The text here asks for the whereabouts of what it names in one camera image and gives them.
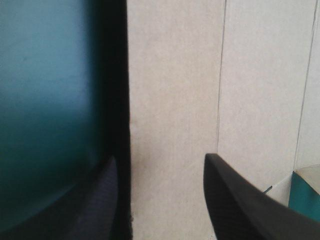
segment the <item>dark teal surface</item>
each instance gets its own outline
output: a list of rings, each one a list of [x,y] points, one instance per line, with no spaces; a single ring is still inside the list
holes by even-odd
[[[292,174],[289,208],[320,221],[319,194],[295,172]]]
[[[0,231],[97,163],[85,4],[0,1]]]

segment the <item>black curved object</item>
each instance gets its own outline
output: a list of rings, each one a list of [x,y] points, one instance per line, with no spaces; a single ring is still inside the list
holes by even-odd
[[[118,197],[114,158],[37,215],[0,234],[1,240],[107,240]]]
[[[207,154],[204,195],[218,240],[319,240],[320,224],[251,185],[219,155]]]

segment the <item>vertical line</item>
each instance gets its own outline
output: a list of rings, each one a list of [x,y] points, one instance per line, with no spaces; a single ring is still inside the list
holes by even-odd
[[[302,123],[304,106],[305,106],[305,98],[306,98],[306,91],[307,91],[307,84],[308,84],[308,77],[309,77],[309,68],[310,68],[311,54],[312,54],[312,48],[313,48],[313,45],[314,45],[315,22],[316,22],[318,2],[319,2],[319,0],[316,0],[316,2],[315,2],[315,7],[314,7],[313,23],[312,23],[312,33],[311,33],[311,43],[310,43],[308,64],[307,64],[307,67],[306,67],[306,74],[305,74],[305,82],[304,82],[303,98],[302,98],[302,105],[301,105],[301,111],[300,111],[300,120],[299,120],[299,127],[298,127],[298,135],[297,135],[297,139],[296,139],[296,146],[295,146],[295,152],[294,152],[293,171],[296,169],[296,167],[297,167],[297,162],[298,162],[298,146],[299,146],[299,141],[300,141],[300,130],[301,130],[301,123]]]
[[[221,55],[220,55],[220,68],[219,68],[218,106],[217,106],[217,114],[216,114],[216,152],[217,152],[217,153],[218,153],[218,147],[219,147],[219,131],[220,131],[220,96],[221,96],[222,62],[223,62],[223,55],[224,55],[224,43],[225,43],[226,12],[227,12],[227,0],[224,0],[224,10],[223,10],[223,28],[222,28],[222,43],[221,43]]]

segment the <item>cardboard panel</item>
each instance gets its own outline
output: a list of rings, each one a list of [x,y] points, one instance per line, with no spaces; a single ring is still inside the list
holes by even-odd
[[[314,23],[307,84],[295,168],[320,164],[320,29],[319,5]]]
[[[227,1],[218,153],[261,190],[293,170],[315,1]]]
[[[209,239],[223,0],[128,0],[133,238]]]

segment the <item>white surface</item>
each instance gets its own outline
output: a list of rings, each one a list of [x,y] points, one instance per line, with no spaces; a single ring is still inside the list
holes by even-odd
[[[295,173],[320,194],[320,165],[303,167],[295,170]]]
[[[128,0],[135,240],[209,239],[205,153],[216,152],[222,0]]]
[[[218,153],[265,190],[293,170],[315,0],[229,0]]]
[[[291,189],[291,178],[292,172],[288,174],[284,179],[280,182],[274,184],[272,189],[267,192],[267,195],[272,199],[276,200],[278,203],[288,207],[289,205],[289,197],[290,197],[290,189]]]
[[[319,5],[314,25],[309,73],[295,168],[320,164],[320,29]]]

